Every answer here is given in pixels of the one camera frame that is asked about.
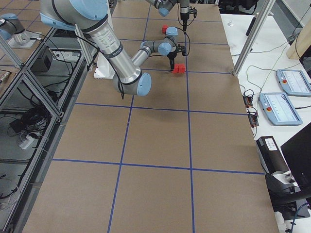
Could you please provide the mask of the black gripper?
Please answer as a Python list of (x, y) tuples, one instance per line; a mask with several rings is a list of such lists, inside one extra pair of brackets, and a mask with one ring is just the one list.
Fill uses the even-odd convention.
[(186, 34), (187, 33), (187, 22), (189, 19), (189, 11), (190, 11), (190, 7), (180, 7), (180, 18), (183, 21), (183, 33)]
[(177, 56), (177, 52), (176, 51), (171, 51), (167, 55), (167, 57), (169, 59), (169, 62), (170, 62), (170, 71), (174, 71), (174, 67), (175, 67), (174, 59), (175, 59), (176, 56)]

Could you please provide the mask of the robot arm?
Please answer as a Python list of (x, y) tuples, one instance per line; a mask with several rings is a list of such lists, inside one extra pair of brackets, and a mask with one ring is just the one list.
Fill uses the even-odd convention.
[(162, 40), (145, 41), (134, 57), (130, 57), (108, 23), (105, 0), (42, 0), (40, 16), (44, 24), (63, 30), (90, 35), (115, 71), (114, 87), (121, 94), (146, 96), (152, 86), (150, 74), (140, 69), (153, 52), (163, 56), (177, 51), (178, 30), (168, 27)]
[(182, 20), (183, 33), (186, 34), (188, 20), (190, 17), (189, 0), (146, 0), (150, 5), (155, 7), (161, 16), (165, 17), (179, 3), (180, 19)]

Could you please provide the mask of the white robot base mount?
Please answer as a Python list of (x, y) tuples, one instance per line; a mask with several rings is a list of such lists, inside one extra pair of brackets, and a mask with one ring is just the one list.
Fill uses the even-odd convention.
[(94, 72), (95, 79), (113, 79), (115, 71), (109, 61), (99, 52)]

